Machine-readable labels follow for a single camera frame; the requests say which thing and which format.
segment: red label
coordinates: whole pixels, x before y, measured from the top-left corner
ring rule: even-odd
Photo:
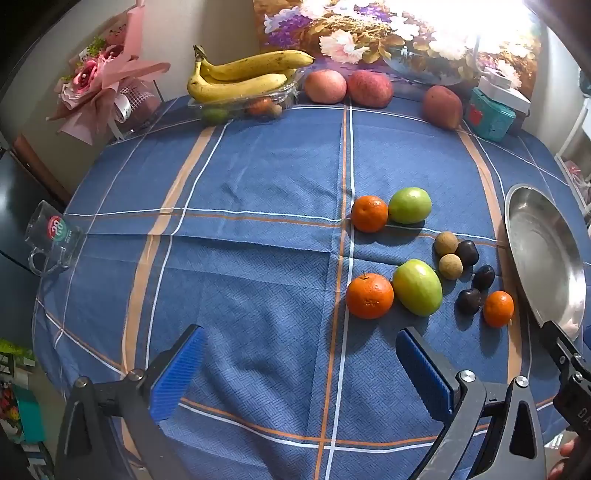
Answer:
[[[65,222],[61,217],[54,215],[47,222],[47,235],[49,238],[55,241],[61,241],[64,239],[67,233]]]
[[[478,125],[480,125],[482,117],[482,112],[476,109],[474,105],[470,105],[470,111],[468,112],[468,120],[470,121],[470,123],[477,127]]]

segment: screw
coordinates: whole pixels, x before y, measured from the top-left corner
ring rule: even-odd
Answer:
[[[82,388],[88,385],[89,382],[89,378],[88,377],[80,377],[78,379],[76,379],[76,381],[74,382],[74,386],[76,388]]]
[[[474,374],[474,372],[470,372],[469,370],[462,370],[460,372],[460,378],[467,383],[471,383],[474,382],[474,380],[476,379],[476,375]]]
[[[515,379],[515,383],[519,385],[521,388],[526,388],[530,384],[530,381],[527,380],[527,377],[520,375]]]
[[[127,374],[127,378],[131,381],[137,382],[144,377],[144,371],[141,368],[136,368]]]

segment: blue tablecloth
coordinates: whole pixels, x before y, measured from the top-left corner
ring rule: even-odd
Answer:
[[[67,209],[88,235],[75,265],[42,282],[34,322],[35,352],[64,395],[79,375],[104,382],[144,368],[198,323],[202,368],[161,423],[196,478],[405,479],[441,430],[394,351],[413,325],[482,380],[527,375],[545,439],[564,427],[551,405],[558,371],[527,310],[503,329],[454,310],[470,275],[443,281],[428,319],[396,301],[363,321],[344,302],[364,271],[391,277],[411,258],[435,267],[444,230],[474,240],[475,268],[498,273],[493,290],[513,288],[501,212],[517,183],[556,203],[591,262],[576,201],[542,143],[442,131],[398,98],[383,111],[299,105],[279,121],[218,127],[186,104],[169,102],[149,133],[108,146]],[[424,225],[351,228],[354,198],[388,201],[407,186],[432,198]]]

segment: banana bunch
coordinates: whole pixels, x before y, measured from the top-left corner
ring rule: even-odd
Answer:
[[[212,65],[201,47],[194,46],[195,70],[187,91],[200,103],[261,95],[278,89],[297,68],[314,58],[298,50],[263,53],[225,65]]]

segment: stainless steel plate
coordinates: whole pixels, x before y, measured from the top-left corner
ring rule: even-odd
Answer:
[[[583,263],[569,226],[546,196],[525,184],[509,190],[505,225],[519,280],[538,323],[556,322],[575,339],[583,323]]]

